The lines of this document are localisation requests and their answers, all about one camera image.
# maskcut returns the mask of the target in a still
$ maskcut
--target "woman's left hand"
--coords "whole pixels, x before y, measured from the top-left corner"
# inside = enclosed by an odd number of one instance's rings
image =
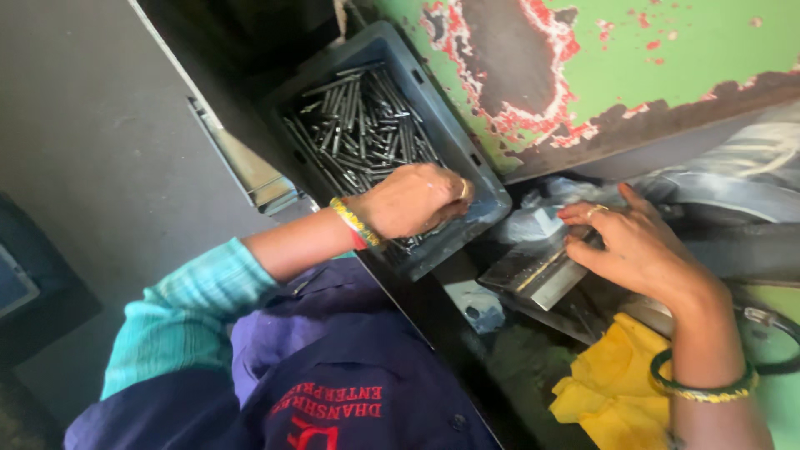
[[[469,180],[432,163],[398,167],[365,194],[344,202],[384,239],[418,235],[466,214],[474,196]]]

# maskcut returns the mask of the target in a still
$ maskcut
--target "pile of metal parts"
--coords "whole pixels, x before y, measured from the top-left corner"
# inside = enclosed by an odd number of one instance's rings
[[[336,77],[302,94],[283,122],[338,195],[367,192],[406,164],[446,167],[430,145],[422,118],[383,62],[343,70]],[[428,235],[390,241],[387,258],[397,263]]]

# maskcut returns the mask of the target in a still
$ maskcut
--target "woman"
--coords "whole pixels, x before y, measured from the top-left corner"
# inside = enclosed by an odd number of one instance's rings
[[[606,249],[568,239],[573,259],[662,301],[675,317],[674,375],[720,388],[745,362],[730,293],[627,185],[629,207],[579,203]],[[471,185],[431,164],[373,190],[209,251],[126,307],[101,401],[67,448],[496,448],[455,378],[355,258],[378,239],[466,213]],[[226,325],[236,322],[232,340]],[[688,448],[769,448],[751,398],[674,400]]]

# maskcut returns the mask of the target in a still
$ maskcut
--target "green bangle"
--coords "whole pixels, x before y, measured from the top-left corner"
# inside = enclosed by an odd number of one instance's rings
[[[745,374],[736,383],[731,384],[725,388],[714,389],[698,389],[689,388],[677,381],[670,381],[661,376],[658,370],[665,362],[672,358],[672,349],[667,348],[665,351],[658,353],[653,362],[650,363],[650,375],[653,376],[655,385],[664,391],[666,394],[675,394],[687,400],[694,400],[698,402],[708,403],[724,403],[733,400],[743,399],[750,395],[750,391],[758,386],[758,372],[749,361],[745,363]]]
[[[361,237],[364,238],[364,241],[366,241],[367,245],[370,247],[379,247],[381,245],[382,240],[378,234],[372,231],[372,228],[370,228],[369,225],[359,220],[358,217],[356,217],[356,215],[347,207],[347,205],[344,204],[342,199],[339,197],[333,197],[330,200],[330,207],[336,211],[336,214],[338,214],[339,217],[344,219],[345,223],[347,223],[350,228],[356,230]]]

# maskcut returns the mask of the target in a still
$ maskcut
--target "shirt button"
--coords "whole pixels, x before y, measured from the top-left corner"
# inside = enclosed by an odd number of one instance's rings
[[[462,416],[461,414],[456,414],[452,419],[450,419],[450,426],[453,427],[453,430],[457,432],[466,430],[466,417]]]

